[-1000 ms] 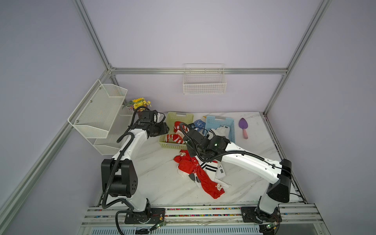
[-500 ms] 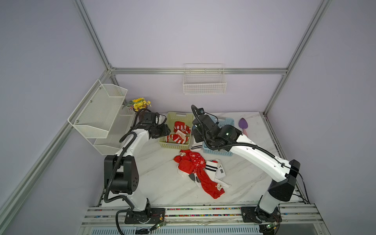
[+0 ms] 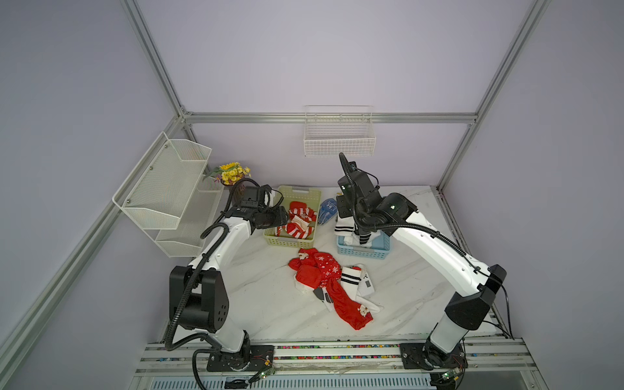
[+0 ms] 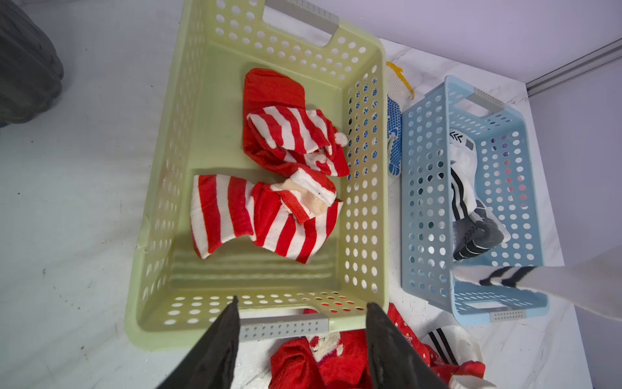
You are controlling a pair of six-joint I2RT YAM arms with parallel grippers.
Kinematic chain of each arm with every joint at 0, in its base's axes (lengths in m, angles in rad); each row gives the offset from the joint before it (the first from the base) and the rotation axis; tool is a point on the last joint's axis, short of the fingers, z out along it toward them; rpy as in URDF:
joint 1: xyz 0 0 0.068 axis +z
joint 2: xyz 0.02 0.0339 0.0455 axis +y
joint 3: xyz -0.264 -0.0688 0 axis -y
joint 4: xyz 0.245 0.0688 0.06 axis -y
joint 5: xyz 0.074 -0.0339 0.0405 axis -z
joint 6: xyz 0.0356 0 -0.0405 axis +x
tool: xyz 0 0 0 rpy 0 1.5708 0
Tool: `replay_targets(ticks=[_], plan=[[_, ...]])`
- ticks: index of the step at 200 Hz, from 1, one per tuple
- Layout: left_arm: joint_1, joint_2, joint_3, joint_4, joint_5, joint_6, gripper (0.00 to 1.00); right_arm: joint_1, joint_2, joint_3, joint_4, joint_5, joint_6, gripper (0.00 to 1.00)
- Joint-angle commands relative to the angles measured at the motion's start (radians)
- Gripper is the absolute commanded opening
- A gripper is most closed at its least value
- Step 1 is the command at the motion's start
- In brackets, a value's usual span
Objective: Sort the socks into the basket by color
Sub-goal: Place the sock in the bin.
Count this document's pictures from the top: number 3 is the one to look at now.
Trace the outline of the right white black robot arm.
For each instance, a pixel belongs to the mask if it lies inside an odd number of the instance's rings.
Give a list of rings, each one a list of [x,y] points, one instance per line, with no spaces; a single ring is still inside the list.
[[[445,313],[424,343],[401,345],[406,367],[423,370],[461,367],[459,354],[468,332],[477,330],[503,291],[506,271],[488,266],[466,253],[435,229],[408,198],[380,194],[377,178],[339,154],[344,172],[338,185],[341,217],[351,217],[359,232],[383,232],[414,250],[454,288]]]

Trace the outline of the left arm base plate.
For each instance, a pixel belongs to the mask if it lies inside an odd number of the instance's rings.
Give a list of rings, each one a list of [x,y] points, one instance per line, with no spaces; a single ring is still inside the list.
[[[275,355],[274,345],[244,345],[238,353],[216,353],[208,357],[206,370],[209,372],[257,372],[272,363]]]

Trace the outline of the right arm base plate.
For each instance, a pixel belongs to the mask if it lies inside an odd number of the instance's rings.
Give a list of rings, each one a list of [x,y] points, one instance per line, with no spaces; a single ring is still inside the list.
[[[399,344],[400,356],[406,370],[433,371],[466,366],[466,355],[460,344],[449,353],[438,349],[430,341]]]

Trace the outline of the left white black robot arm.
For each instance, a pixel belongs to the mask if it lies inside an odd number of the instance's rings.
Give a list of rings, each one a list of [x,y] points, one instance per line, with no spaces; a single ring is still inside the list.
[[[209,371],[246,371],[251,366],[249,333],[228,319],[223,270],[255,231],[284,226],[289,219],[280,191],[249,178],[239,180],[232,191],[242,186],[241,198],[236,201],[231,193],[219,217],[201,233],[201,239],[213,237],[208,246],[189,265],[174,267],[169,276],[164,348],[173,351],[192,341],[205,342],[209,347],[198,349],[192,364],[206,354]]]

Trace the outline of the red white striped santa sock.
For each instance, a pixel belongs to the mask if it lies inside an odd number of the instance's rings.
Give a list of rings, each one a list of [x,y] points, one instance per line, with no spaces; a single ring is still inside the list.
[[[301,201],[292,201],[289,205],[286,232],[296,239],[308,239],[315,230],[316,221],[317,213],[313,209]]]

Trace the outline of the white sock black bands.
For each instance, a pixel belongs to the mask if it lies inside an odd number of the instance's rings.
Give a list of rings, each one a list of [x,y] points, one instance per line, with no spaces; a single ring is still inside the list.
[[[343,245],[352,247],[371,248],[373,241],[381,236],[381,232],[368,232],[358,235],[357,232],[351,232],[343,237]]]

